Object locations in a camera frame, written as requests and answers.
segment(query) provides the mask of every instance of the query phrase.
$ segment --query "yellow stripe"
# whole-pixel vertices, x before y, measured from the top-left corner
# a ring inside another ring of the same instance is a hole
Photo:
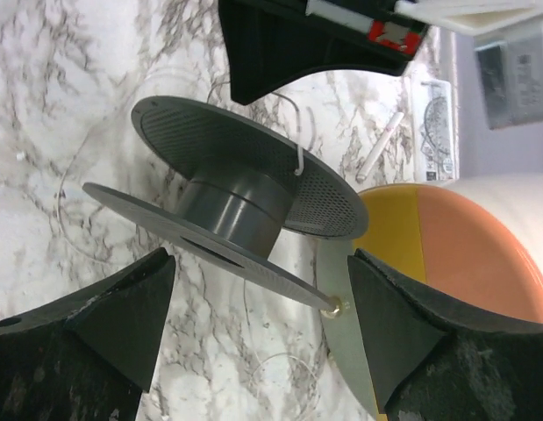
[[[368,230],[353,241],[397,271],[426,283],[419,229],[417,184],[392,184],[360,194],[368,209]],[[388,421],[377,414],[377,421]]]

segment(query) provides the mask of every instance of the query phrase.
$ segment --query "bent white tube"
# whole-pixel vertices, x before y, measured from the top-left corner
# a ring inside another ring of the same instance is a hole
[[[388,145],[388,142],[390,138],[392,137],[392,134],[394,134],[394,131],[396,130],[396,128],[400,125],[400,123],[402,123],[403,118],[404,118],[404,114],[401,111],[397,112],[396,114],[392,116],[392,118],[386,125],[386,128],[384,129],[382,136],[376,141],[372,150],[370,151],[367,158],[365,159],[365,162],[362,165],[361,171],[359,171],[359,174],[357,175],[358,182],[363,182],[367,179],[368,175],[370,174],[370,171],[373,169],[373,166],[376,164],[376,162],[380,158],[380,155],[382,155],[382,152],[384,152],[384,149],[386,149],[386,146]]]

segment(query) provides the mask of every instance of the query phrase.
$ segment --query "red label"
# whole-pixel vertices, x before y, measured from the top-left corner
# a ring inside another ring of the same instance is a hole
[[[415,32],[411,32],[408,28],[394,24],[392,22],[375,21],[370,27],[368,39],[387,46],[400,53],[413,55],[418,49],[421,38]]]

